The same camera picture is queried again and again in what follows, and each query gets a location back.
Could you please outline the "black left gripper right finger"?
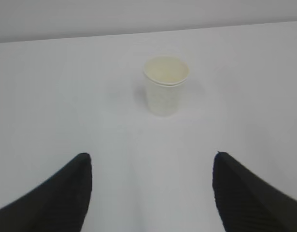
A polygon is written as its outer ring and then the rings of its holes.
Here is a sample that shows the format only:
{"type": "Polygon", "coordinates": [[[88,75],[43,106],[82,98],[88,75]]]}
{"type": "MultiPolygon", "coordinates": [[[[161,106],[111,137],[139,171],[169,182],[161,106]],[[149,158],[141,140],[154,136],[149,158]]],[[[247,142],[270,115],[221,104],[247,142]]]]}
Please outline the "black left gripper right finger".
{"type": "Polygon", "coordinates": [[[226,152],[214,157],[212,188],[227,232],[297,232],[297,201],[226,152]]]}

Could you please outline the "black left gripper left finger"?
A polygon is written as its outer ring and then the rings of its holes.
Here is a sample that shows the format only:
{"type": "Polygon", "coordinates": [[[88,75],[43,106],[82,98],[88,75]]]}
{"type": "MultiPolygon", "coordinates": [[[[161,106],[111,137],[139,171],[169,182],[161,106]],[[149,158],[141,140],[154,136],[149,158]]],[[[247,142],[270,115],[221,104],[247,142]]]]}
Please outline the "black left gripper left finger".
{"type": "Polygon", "coordinates": [[[81,153],[35,189],[1,208],[0,232],[79,232],[91,192],[91,156],[81,153]]]}

